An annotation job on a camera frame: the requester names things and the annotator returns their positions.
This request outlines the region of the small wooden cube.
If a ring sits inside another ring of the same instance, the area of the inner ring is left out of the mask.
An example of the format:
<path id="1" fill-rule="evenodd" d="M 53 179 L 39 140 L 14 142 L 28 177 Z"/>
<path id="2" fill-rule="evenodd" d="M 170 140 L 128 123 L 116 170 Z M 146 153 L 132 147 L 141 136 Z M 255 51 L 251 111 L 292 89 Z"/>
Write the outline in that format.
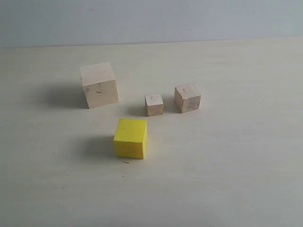
<path id="1" fill-rule="evenodd" d="M 145 95 L 145 108 L 148 117 L 162 115 L 164 104 L 161 94 Z"/>

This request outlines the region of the yellow cube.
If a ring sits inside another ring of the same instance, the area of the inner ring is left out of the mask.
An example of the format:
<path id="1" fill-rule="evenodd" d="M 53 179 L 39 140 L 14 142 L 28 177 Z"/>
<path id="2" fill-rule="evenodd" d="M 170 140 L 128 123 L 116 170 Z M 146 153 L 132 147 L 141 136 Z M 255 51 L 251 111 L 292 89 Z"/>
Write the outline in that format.
<path id="1" fill-rule="evenodd" d="M 144 159 L 147 137 L 146 120 L 120 118 L 114 136 L 116 155 Z"/>

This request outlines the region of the medium wooden cube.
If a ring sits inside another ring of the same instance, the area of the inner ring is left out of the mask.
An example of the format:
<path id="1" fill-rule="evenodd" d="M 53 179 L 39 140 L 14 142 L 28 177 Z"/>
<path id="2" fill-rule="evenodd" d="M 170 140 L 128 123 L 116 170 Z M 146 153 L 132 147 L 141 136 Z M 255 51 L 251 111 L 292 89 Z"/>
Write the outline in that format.
<path id="1" fill-rule="evenodd" d="M 181 113 L 196 110 L 200 107 L 201 93 L 194 83 L 175 87 L 174 102 Z"/>

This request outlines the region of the large wooden cube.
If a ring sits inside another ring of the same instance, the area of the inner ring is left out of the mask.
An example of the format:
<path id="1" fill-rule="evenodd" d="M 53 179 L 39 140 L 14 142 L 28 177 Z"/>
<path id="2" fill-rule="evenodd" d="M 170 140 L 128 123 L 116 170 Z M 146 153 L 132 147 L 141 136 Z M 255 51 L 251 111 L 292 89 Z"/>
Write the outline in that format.
<path id="1" fill-rule="evenodd" d="M 109 62 L 80 67 L 80 78 L 89 108 L 119 101 L 116 78 Z"/>

